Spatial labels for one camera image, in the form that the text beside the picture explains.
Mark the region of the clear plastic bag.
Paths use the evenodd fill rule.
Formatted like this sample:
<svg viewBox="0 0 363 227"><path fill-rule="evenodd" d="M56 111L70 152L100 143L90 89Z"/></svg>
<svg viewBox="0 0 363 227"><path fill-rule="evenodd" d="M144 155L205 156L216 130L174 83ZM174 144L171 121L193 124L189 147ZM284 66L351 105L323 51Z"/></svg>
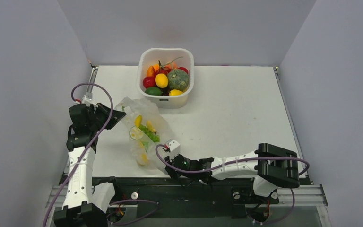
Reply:
<svg viewBox="0 0 363 227"><path fill-rule="evenodd" d="M115 106L115 110L126 113L121 123L127 129L130 153L140 168L166 173L165 164L157 157L155 147L176 139L176 135L157 105L147 99L126 97Z"/></svg>

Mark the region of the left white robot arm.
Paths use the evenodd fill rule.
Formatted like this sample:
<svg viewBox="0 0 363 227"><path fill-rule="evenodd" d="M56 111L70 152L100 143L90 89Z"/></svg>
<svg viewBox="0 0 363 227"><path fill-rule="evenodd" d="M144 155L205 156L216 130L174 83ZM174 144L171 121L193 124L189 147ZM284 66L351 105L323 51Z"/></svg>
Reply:
<svg viewBox="0 0 363 227"><path fill-rule="evenodd" d="M115 177L93 183L97 135L112 129L126 113L98 103L76 104L69 108L69 115L72 124L66 142L69 151L66 197L61 210L54 213L53 222L57 227L106 227L107 206L121 200L122 190L115 186Z"/></svg>

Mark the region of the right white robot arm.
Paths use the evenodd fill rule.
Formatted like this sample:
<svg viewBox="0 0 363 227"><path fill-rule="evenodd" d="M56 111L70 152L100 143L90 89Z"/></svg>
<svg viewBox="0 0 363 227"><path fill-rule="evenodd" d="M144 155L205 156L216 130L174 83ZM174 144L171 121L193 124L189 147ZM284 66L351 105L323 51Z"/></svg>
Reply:
<svg viewBox="0 0 363 227"><path fill-rule="evenodd" d="M172 179L181 176L204 185L211 185L227 178L249 176L253 184L248 188L248 197L259 202L270 196L277 188L300 187L300 163L309 166L296 152L268 143L260 143L255 151L234 157L210 157L199 160L188 159L180 153L180 144L170 140L158 144L155 153L165 165Z"/></svg>

